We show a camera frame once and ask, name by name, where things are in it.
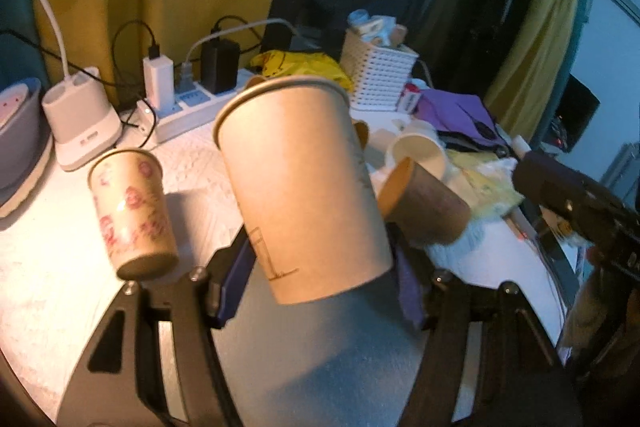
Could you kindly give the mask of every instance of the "black charger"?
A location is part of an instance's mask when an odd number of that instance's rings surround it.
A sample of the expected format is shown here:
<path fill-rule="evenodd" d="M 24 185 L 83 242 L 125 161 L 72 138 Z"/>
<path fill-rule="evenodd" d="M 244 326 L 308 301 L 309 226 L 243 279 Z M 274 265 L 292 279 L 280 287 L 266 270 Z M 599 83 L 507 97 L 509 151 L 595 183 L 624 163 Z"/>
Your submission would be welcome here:
<path fill-rule="evenodd" d="M 234 89 L 238 83 L 240 45 L 231 39 L 211 39 L 200 51 L 200 85 L 217 95 Z"/>

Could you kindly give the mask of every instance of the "gray bowl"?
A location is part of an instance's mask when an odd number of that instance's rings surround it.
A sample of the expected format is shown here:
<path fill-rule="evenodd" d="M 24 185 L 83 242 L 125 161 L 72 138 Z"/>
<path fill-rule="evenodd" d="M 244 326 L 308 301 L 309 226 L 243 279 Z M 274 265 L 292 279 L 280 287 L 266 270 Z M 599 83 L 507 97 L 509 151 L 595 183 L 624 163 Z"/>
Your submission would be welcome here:
<path fill-rule="evenodd" d="M 41 154 L 42 136 L 48 138 L 50 133 L 40 107 L 40 80 L 28 78 L 20 83 L 27 84 L 29 97 L 0 129 L 0 196 L 19 187 L 29 175 Z"/>

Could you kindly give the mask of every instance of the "white lace tablecloth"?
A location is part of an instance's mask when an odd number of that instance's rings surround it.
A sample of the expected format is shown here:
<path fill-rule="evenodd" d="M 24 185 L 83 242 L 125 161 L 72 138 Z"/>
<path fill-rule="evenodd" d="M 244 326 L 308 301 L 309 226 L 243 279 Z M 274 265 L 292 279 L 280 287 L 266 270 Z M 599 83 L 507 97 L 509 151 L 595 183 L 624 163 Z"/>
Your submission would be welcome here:
<path fill-rule="evenodd" d="M 372 147 L 382 135 L 397 132 L 393 114 L 356 116 L 370 121 Z M 241 226 L 210 127 L 154 150 L 180 243 L 176 274 L 206 264 L 207 256 L 228 245 Z M 66 173 L 52 160 L 27 203 L 0 221 L 0 346 L 52 419 L 85 342 L 122 283 L 102 246 L 87 171 L 85 166 Z M 374 173 L 374 182 L 380 176 Z M 468 282 L 497 286 L 515 280 L 551 337 L 558 336 L 558 297 L 546 271 L 503 221 L 476 224 L 457 244 L 432 255 L 436 264 Z M 171 354 L 167 325 L 161 337 Z M 248 427 L 384 427 L 398 421 L 426 335 L 403 320 L 389 275 L 334 298 L 287 307 L 275 303 L 256 268 L 238 317 L 214 338 Z M 467 415 L 472 405 L 478 339 L 479 329 L 473 328 L 457 417 Z M 163 358 L 171 412 L 185 419 L 171 385 L 171 356 Z"/>

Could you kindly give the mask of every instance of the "purple cloth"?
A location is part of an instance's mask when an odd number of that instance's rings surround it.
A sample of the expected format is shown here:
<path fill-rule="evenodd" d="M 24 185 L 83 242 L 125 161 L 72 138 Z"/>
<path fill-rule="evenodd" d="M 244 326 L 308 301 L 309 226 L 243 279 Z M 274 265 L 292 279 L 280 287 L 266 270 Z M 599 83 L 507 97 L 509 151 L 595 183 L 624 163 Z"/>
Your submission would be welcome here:
<path fill-rule="evenodd" d="M 487 108 L 476 95 L 424 90 L 416 115 L 436 128 L 438 134 L 463 135 L 487 149 L 506 145 Z"/>

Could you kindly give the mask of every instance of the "white cable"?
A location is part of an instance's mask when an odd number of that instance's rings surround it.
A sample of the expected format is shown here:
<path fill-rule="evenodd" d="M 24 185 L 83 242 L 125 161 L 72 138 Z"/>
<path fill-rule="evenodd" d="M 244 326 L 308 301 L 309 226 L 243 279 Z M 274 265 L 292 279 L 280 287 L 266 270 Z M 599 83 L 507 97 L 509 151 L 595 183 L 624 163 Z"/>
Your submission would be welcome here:
<path fill-rule="evenodd" d="M 47 17 L 49 17 L 49 21 L 51 26 L 53 27 L 53 33 L 56 34 L 56 40 L 58 41 L 58 47 L 60 48 L 60 57 L 62 58 L 62 71 L 65 75 L 65 79 L 69 77 L 69 64 L 66 62 L 66 49 L 65 43 L 62 41 L 62 32 L 60 32 L 60 27 L 58 26 L 58 22 L 56 21 L 56 16 L 53 14 L 53 10 L 49 1 L 40 0 L 44 11 L 47 13 Z"/>
<path fill-rule="evenodd" d="M 196 49 L 202 43 L 210 41 L 211 39 L 215 39 L 217 37 L 222 37 L 223 35 L 228 35 L 230 33 L 240 32 L 241 30 L 247 30 L 249 28 L 255 28 L 256 26 L 263 26 L 263 25 L 266 26 L 268 24 L 275 24 L 275 23 L 283 24 L 284 26 L 289 28 L 293 35 L 296 35 L 300 39 L 304 40 L 306 45 L 310 46 L 311 48 L 318 48 L 318 46 L 316 46 L 315 44 L 309 42 L 307 39 L 302 37 L 300 35 L 300 32 L 298 31 L 298 29 L 295 26 L 293 26 L 289 21 L 287 21 L 286 19 L 282 19 L 280 17 L 274 17 L 273 19 L 265 19 L 265 20 L 262 20 L 262 21 L 255 21 L 255 22 L 251 22 L 249 24 L 243 24 L 242 26 L 234 26 L 233 28 L 228 28 L 227 30 L 220 30 L 220 32 L 210 33 L 209 35 L 204 36 L 202 39 L 196 41 L 194 44 L 191 45 L 191 48 L 189 48 L 189 51 L 187 52 L 187 58 L 184 60 L 184 62 L 187 63 L 187 62 L 190 61 L 191 54 L 193 53 L 194 49 Z"/>

